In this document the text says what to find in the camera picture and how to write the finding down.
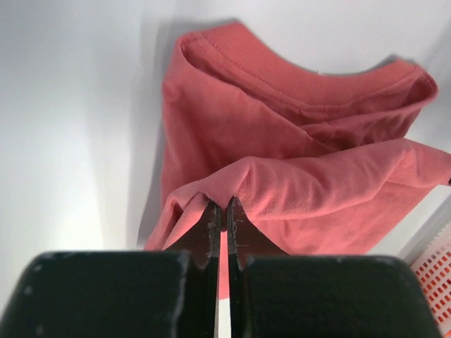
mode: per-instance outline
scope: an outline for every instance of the white basket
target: white basket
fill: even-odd
[[[451,225],[431,242],[412,264],[435,323],[445,337],[451,337]]]

